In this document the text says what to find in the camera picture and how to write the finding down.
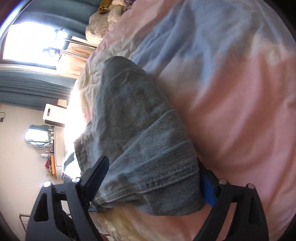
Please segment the person's right hand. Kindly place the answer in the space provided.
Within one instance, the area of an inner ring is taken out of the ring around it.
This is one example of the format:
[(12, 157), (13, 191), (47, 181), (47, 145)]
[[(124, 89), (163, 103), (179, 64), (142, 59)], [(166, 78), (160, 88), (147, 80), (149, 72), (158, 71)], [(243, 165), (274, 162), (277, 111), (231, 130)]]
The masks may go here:
[(100, 236), (101, 236), (101, 238), (102, 238), (102, 240), (103, 241), (112, 241), (112, 238), (110, 237), (110, 236), (105, 236), (105, 235), (103, 235), (102, 233), (100, 234)]

